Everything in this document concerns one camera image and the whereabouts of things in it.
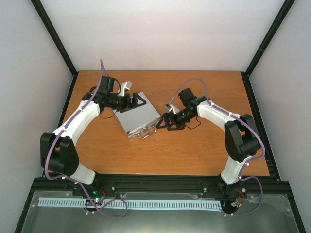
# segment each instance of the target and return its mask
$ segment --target metal sheet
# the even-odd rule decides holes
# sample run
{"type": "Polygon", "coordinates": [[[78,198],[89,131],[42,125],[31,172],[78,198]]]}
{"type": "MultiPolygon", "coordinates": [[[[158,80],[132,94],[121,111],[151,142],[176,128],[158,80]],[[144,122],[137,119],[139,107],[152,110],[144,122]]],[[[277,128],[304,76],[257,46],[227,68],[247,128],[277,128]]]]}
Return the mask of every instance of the metal sheet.
{"type": "MultiPolygon", "coordinates": [[[[244,217],[224,217],[215,211],[143,211],[130,210],[121,219],[111,220],[100,214],[85,215],[78,208],[37,207],[34,197],[28,212],[24,233],[298,233],[294,216],[286,196],[265,195],[261,208],[244,217]]],[[[256,207],[258,198],[244,200],[238,212],[247,212],[256,207]]],[[[120,215],[123,210],[107,209],[110,215],[120,215]]]]}
{"type": "Polygon", "coordinates": [[[160,118],[160,114],[152,106],[147,97],[142,92],[138,94],[146,100],[147,103],[145,105],[124,113],[116,112],[116,118],[129,138],[134,137],[145,128],[154,126],[160,118]]]}

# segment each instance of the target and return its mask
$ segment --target white enclosure wall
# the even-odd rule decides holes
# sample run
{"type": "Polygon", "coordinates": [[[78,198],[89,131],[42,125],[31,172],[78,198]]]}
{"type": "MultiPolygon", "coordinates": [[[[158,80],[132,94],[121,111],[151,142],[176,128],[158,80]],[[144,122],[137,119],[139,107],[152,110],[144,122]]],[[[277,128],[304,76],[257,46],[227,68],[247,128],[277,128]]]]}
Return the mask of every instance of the white enclosure wall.
{"type": "Polygon", "coordinates": [[[296,1],[250,80],[283,180],[311,232],[311,1],[296,1]]]}
{"type": "Polygon", "coordinates": [[[11,233],[72,76],[30,1],[1,1],[0,44],[0,232],[11,233]]]}
{"type": "Polygon", "coordinates": [[[43,0],[77,70],[245,71],[284,0],[43,0]]]}

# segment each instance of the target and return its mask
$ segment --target black metal frame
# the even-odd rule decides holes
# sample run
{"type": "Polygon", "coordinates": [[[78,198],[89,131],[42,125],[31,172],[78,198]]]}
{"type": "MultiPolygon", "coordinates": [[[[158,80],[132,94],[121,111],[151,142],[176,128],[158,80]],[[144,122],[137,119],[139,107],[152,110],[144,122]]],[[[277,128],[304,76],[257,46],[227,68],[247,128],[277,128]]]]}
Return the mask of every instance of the black metal frame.
{"type": "MultiPolygon", "coordinates": [[[[69,93],[66,98],[66,102],[61,114],[59,124],[60,126],[64,120],[65,113],[69,104],[69,100],[72,95],[72,91],[78,76],[73,63],[69,55],[67,54],[57,32],[52,25],[43,5],[40,0],[31,0],[35,9],[44,25],[46,26],[48,32],[51,35],[55,45],[60,51],[64,61],[66,62],[69,70],[73,75],[73,79],[70,85],[69,93]]],[[[263,191],[266,194],[286,194],[288,196],[292,211],[297,222],[297,226],[300,232],[306,232],[296,205],[296,202],[293,197],[291,187],[288,182],[280,180],[280,176],[277,170],[277,166],[274,160],[274,156],[270,147],[270,143],[267,137],[266,130],[264,128],[262,118],[258,109],[258,105],[254,96],[252,85],[250,83],[250,75],[253,72],[255,66],[263,55],[264,51],[268,47],[270,41],[281,25],[286,14],[293,5],[294,0],[285,0],[279,13],[277,14],[275,20],[273,21],[269,31],[267,32],[265,38],[263,39],[260,47],[258,48],[254,58],[252,59],[249,67],[246,72],[241,72],[242,80],[244,87],[248,96],[250,107],[253,113],[253,117],[265,146],[266,146],[266,162],[269,168],[269,177],[259,177],[260,182],[262,183],[263,191]]],[[[157,175],[112,175],[112,174],[100,174],[100,179],[103,182],[107,195],[116,196],[122,192],[176,192],[176,193],[196,193],[202,194],[204,197],[213,197],[216,200],[225,200],[224,198],[218,196],[215,193],[203,192],[203,188],[209,186],[210,184],[217,182],[216,176],[157,176],[157,175]]],[[[259,186],[255,180],[248,180],[243,182],[246,190],[249,193],[260,193],[259,186]]],[[[25,217],[28,212],[29,205],[34,191],[40,190],[71,190],[77,195],[83,195],[79,187],[77,187],[73,182],[67,180],[54,180],[49,181],[45,178],[35,178],[33,185],[30,189],[29,195],[27,197],[24,210],[20,216],[16,233],[20,232],[25,220],[25,217]]]]}

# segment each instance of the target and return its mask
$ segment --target black aluminum profile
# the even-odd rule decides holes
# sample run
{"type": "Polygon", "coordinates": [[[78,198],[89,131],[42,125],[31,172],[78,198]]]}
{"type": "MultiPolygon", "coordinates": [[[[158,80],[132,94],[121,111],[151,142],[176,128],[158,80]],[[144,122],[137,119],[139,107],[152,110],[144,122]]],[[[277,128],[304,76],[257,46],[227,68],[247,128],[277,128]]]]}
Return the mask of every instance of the black aluminum profile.
{"type": "Polygon", "coordinates": [[[63,122],[64,122],[66,111],[67,111],[67,108],[68,108],[68,105],[69,105],[69,102],[70,102],[70,98],[71,98],[71,95],[72,95],[72,92],[73,92],[73,89],[74,89],[74,85],[76,84],[76,81],[77,81],[77,78],[78,78],[78,75],[79,75],[79,72],[77,72],[73,76],[73,78],[72,78],[72,81],[71,81],[71,84],[70,84],[70,88],[69,88],[69,91],[68,91],[68,94],[67,94],[67,97],[66,97],[66,100],[65,100],[64,107],[63,107],[63,111],[62,111],[62,114],[61,114],[61,116],[59,118],[57,127],[60,127],[63,124],[63,122]]]}
{"type": "Polygon", "coordinates": [[[294,215],[294,218],[295,218],[299,232],[300,233],[306,233],[306,229],[303,225],[303,222],[302,222],[302,219],[301,219],[301,216],[300,216],[300,213],[299,213],[295,199],[294,198],[289,199],[289,202],[290,202],[292,213],[294,215]]]}
{"type": "Polygon", "coordinates": [[[271,24],[266,36],[264,37],[261,45],[259,46],[257,52],[255,53],[255,56],[253,57],[251,63],[249,64],[247,70],[246,70],[246,76],[250,77],[251,73],[254,71],[257,63],[259,62],[261,56],[265,52],[266,48],[268,47],[270,41],[276,34],[278,28],[280,27],[281,23],[283,22],[283,19],[289,12],[290,8],[292,7],[295,0],[285,0],[281,9],[279,10],[278,14],[276,15],[276,18],[274,19],[273,23],[271,24]]]}
{"type": "Polygon", "coordinates": [[[24,208],[23,208],[23,210],[22,210],[22,212],[20,214],[18,223],[17,223],[15,231],[14,231],[15,233],[20,233],[22,231],[22,229],[23,229],[24,222],[26,220],[26,216],[27,216],[27,213],[28,213],[31,200],[33,198],[33,195],[34,195],[34,193],[31,192],[31,191],[28,193],[28,196],[27,196],[24,208]]]}
{"type": "Polygon", "coordinates": [[[267,166],[269,169],[269,173],[270,173],[270,177],[274,177],[277,179],[280,179],[280,175],[279,172],[277,170],[277,166],[276,166],[276,161],[274,159],[272,150],[271,150],[271,146],[269,143],[269,139],[267,136],[267,132],[265,130],[261,115],[260,115],[260,111],[256,102],[256,98],[253,92],[253,88],[252,85],[250,83],[249,78],[247,77],[247,75],[244,72],[241,72],[241,76],[242,76],[242,80],[244,83],[244,87],[246,90],[246,94],[248,97],[248,101],[249,101],[249,105],[251,107],[252,113],[253,113],[253,117],[254,117],[254,121],[256,124],[256,127],[258,129],[259,132],[259,136],[262,139],[263,144],[265,145],[266,148],[266,162],[267,162],[267,166]]]}
{"type": "Polygon", "coordinates": [[[45,11],[42,3],[40,0],[31,0],[32,4],[34,5],[38,15],[40,16],[44,26],[46,27],[46,29],[48,30],[52,40],[54,41],[58,51],[60,52],[60,54],[62,55],[66,65],[68,66],[68,69],[70,70],[70,72],[72,73],[72,75],[76,75],[77,74],[77,70],[74,67],[62,41],[60,40],[47,12],[45,11]]]}

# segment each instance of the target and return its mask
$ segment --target black bracket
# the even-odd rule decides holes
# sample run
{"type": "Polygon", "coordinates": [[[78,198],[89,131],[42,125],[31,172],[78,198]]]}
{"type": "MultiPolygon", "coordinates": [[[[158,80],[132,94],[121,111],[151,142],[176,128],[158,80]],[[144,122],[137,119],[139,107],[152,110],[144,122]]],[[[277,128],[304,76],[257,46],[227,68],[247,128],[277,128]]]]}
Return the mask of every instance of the black bracket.
{"type": "MultiPolygon", "coordinates": [[[[257,128],[251,115],[245,114],[240,116],[240,119],[257,133],[257,128]]],[[[225,124],[225,148],[232,159],[242,162],[248,155],[255,155],[261,146],[255,136],[240,122],[235,120],[228,121],[225,124]]]]}
{"type": "MultiPolygon", "coordinates": [[[[92,100],[99,105],[100,112],[102,112],[104,108],[109,107],[122,113],[143,106],[147,103],[147,101],[145,101],[138,93],[133,93],[133,97],[130,97],[128,93],[124,96],[119,96],[119,93],[112,93],[115,82],[117,82],[119,88],[121,88],[117,79],[102,76],[100,87],[92,100]]],[[[96,87],[92,87],[90,91],[82,97],[82,100],[89,100],[93,95],[95,88],[96,87]]]]}
{"type": "Polygon", "coordinates": [[[169,131],[183,130],[187,122],[190,122],[192,118],[198,116],[198,113],[196,110],[197,105],[199,105],[203,101],[206,101],[205,96],[197,98],[192,93],[190,88],[182,90],[178,94],[178,96],[181,102],[183,103],[183,105],[185,106],[185,108],[176,114],[172,112],[164,113],[160,121],[156,125],[158,129],[166,128],[169,131]]]}
{"type": "MultiPolygon", "coordinates": [[[[40,161],[41,166],[45,166],[45,161],[49,153],[55,134],[44,133],[40,138],[40,161]]],[[[71,176],[78,168],[79,156],[73,141],[68,137],[61,137],[53,148],[49,170],[71,176]]]]}

